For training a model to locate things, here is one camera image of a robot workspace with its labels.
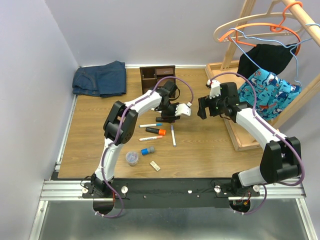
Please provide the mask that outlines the brown wooden desk organizer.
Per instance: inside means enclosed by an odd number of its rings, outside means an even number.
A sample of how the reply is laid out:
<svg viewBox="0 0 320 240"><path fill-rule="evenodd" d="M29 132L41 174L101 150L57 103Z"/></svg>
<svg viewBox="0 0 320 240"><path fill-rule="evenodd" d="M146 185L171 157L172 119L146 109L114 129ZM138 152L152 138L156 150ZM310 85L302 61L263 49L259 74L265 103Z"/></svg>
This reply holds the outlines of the brown wooden desk organizer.
<svg viewBox="0 0 320 240"><path fill-rule="evenodd" d="M162 66L145 66L140 67L141 90L145 94L149 89L152 89L160 79L164 77L175 77L175 65Z"/></svg>

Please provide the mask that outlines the purple capped black highlighter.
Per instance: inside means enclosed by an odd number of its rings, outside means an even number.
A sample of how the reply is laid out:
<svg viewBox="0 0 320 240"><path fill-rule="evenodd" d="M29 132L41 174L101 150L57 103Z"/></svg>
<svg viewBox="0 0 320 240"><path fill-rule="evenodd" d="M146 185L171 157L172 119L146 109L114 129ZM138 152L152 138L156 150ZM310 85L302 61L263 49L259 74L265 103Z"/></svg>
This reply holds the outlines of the purple capped black highlighter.
<svg viewBox="0 0 320 240"><path fill-rule="evenodd" d="M176 121L175 117L156 117L155 121L158 123L174 123Z"/></svg>

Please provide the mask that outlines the orange capped black highlighter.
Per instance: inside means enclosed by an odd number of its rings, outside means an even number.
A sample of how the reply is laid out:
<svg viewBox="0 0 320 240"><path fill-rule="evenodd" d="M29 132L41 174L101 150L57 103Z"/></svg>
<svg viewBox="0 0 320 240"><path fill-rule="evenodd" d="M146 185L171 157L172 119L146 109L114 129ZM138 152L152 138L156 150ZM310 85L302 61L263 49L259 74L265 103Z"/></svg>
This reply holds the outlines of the orange capped black highlighter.
<svg viewBox="0 0 320 240"><path fill-rule="evenodd" d="M148 133L153 133L153 134L157 134L157 135L161 135L161 136L165 136L166 135L166 130L159 129L159 128L154 128L154 127L146 127L145 131L148 132Z"/></svg>

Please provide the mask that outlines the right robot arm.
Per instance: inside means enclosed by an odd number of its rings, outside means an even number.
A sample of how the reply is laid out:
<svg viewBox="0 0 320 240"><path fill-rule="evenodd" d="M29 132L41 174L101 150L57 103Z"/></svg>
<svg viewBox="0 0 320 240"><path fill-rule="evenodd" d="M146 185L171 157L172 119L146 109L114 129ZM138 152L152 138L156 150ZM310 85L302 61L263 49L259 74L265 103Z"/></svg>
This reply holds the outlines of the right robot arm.
<svg viewBox="0 0 320 240"><path fill-rule="evenodd" d="M260 184L282 183L303 176L301 144L296 137L286 137L262 119L247 102L241 102L234 82L208 80L209 95L198 99L197 115L201 119L227 116L243 127L263 149L260 165L234 173L230 191L241 196L249 187Z"/></svg>

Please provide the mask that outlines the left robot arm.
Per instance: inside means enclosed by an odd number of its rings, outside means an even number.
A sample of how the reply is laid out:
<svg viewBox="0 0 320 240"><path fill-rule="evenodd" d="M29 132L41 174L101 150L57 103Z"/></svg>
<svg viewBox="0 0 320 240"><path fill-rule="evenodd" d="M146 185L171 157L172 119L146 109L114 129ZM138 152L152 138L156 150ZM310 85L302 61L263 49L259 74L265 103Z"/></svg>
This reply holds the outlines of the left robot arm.
<svg viewBox="0 0 320 240"><path fill-rule="evenodd" d="M168 80L163 86L149 89L142 96L123 103L116 101L105 120L104 149L99 166L90 176L91 194L101 198L110 197L114 190L111 182L121 149L133 136L138 118L154 108L161 112L160 123L172 123L180 119L176 116L179 103L171 103L178 91L175 82Z"/></svg>

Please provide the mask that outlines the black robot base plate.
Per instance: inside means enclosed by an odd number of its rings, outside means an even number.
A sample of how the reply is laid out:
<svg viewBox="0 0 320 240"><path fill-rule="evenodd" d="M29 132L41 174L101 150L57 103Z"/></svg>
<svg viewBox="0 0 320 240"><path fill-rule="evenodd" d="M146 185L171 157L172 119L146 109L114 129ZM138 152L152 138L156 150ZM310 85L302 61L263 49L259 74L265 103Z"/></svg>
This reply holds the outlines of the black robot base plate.
<svg viewBox="0 0 320 240"><path fill-rule="evenodd" d="M251 186L233 186L230 178L115 178L111 188L94 184L84 183L83 198L110 201L107 206L118 209L228 208L232 199L260 196Z"/></svg>

